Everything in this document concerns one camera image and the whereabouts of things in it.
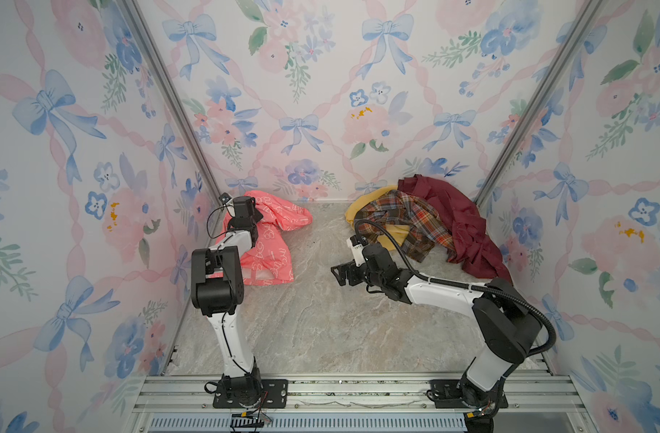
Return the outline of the pink printed cloth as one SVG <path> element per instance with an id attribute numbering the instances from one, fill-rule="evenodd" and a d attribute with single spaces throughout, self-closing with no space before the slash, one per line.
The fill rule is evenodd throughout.
<path id="1" fill-rule="evenodd" d="M 252 249 L 241 255 L 244 283 L 248 286 L 292 283 L 295 277 L 291 252 L 281 233 L 309 226 L 313 222 L 311 212 L 263 191 L 249 191 L 243 196 L 255 201 L 258 231 Z"/>

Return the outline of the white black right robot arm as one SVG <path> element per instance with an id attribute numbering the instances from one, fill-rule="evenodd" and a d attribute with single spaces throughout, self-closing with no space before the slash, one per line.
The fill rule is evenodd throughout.
<path id="1" fill-rule="evenodd" d="M 508 376 L 532 355 L 554 346 L 556 334 L 548 318 L 525 301 L 508 281 L 485 285 L 449 281 L 399 267 L 380 244 L 351 246 L 353 261 L 337 273 L 337 281 L 367 285 L 392 301 L 427 305 L 472 319 L 483 348 L 455 385 L 430 392 L 435 402 L 467 408 L 498 408 Z"/>

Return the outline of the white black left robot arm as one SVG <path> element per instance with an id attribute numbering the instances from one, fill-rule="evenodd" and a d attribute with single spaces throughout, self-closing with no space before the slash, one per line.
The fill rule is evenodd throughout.
<path id="1" fill-rule="evenodd" d="M 191 259 L 191 299 L 227 376 L 357 373 L 364 337 L 355 296 L 335 282 L 349 228 L 345 202 L 293 203 L 267 193 L 230 200 L 223 230 Z"/>

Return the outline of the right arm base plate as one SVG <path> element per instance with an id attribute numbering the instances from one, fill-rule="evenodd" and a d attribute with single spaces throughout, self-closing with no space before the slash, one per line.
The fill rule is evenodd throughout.
<path id="1" fill-rule="evenodd" d="M 467 379 L 431 380 L 426 396 L 437 409 L 491 412 L 509 407 L 501 380 L 490 391 L 482 391 Z"/>

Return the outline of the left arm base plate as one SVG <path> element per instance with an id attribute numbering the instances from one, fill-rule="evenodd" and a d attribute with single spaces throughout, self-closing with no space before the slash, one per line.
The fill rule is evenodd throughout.
<path id="1" fill-rule="evenodd" d="M 288 400 L 286 379 L 256 379 L 252 376 L 223 376 L 214 389 L 211 383 L 205 391 L 213 396 L 215 409 L 285 409 Z"/>

